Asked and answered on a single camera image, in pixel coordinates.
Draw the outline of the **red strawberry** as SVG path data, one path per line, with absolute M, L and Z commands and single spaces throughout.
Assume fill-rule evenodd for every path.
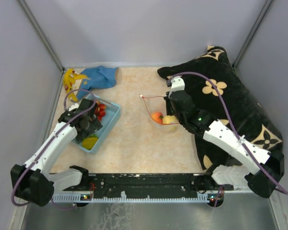
M 104 117 L 105 115 L 106 115 L 105 110 L 101 110 L 101 111 L 98 113 L 98 116 L 100 116 L 100 117 Z

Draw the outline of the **yellow pear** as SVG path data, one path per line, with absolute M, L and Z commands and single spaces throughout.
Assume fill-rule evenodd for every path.
M 164 125 L 176 124 L 177 119 L 173 115 L 166 115 L 162 118 L 162 122 Z

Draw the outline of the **yellow mango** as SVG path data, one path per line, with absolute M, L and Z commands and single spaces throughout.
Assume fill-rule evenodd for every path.
M 86 150 L 91 150 L 94 145 L 97 143 L 98 137 L 89 137 L 82 141 L 82 147 Z

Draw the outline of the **light blue plastic basket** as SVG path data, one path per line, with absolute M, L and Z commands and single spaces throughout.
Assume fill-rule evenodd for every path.
M 116 103 L 113 103 L 109 100 L 104 99 L 103 97 L 100 97 L 98 95 L 94 95 L 96 100 L 105 104 L 107 107 L 105 109 L 106 114 L 102 118 L 101 125 L 103 126 L 99 131 L 95 132 L 96 136 L 98 137 L 98 140 L 96 144 L 91 149 L 85 149 L 82 146 L 82 143 L 77 143 L 75 140 L 72 141 L 73 145 L 78 146 L 79 149 L 82 151 L 96 154 L 106 138 L 108 137 L 110 131 L 114 128 L 117 121 L 120 118 L 120 106 Z

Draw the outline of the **clear zip bag orange zipper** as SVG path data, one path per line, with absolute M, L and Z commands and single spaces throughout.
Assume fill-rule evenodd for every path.
M 167 115 L 163 96 L 144 96 L 142 94 L 139 96 L 144 103 L 151 125 L 165 133 L 174 133 L 177 131 L 179 123 L 175 116 Z

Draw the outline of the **orange peach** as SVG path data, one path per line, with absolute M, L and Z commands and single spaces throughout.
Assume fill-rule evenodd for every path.
M 162 118 L 163 118 L 163 113 L 162 112 L 159 112 L 159 111 L 156 111 L 156 112 L 153 112 L 151 113 L 151 118 L 157 122 L 158 124 L 163 124 L 162 122 Z

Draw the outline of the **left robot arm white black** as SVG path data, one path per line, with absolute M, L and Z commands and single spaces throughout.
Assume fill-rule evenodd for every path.
M 83 99 L 74 104 L 59 117 L 54 131 L 23 165 L 14 165 L 11 169 L 12 203 L 19 207 L 15 198 L 25 202 L 23 206 L 34 203 L 45 206 L 56 192 L 72 186 L 85 190 L 90 185 L 88 171 L 79 166 L 71 166 L 68 170 L 51 174 L 50 171 L 72 141 L 79 144 L 85 138 L 102 128 L 97 119 L 96 100 Z

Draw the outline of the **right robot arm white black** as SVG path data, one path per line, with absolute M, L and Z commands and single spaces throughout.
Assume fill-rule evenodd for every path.
M 205 177 L 209 189 L 220 185 L 248 187 L 262 198 L 269 198 L 284 175 L 284 154 L 276 149 L 262 149 L 237 137 L 233 129 L 223 125 L 207 111 L 195 107 L 185 91 L 167 92 L 167 112 L 174 115 L 190 133 L 202 138 L 238 160 L 241 166 L 219 165 Z

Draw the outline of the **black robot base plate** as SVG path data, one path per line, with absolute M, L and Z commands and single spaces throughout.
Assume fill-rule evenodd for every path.
M 203 173 L 97 173 L 65 192 L 93 192 L 94 198 L 196 198 L 198 192 L 218 190 L 210 175 Z

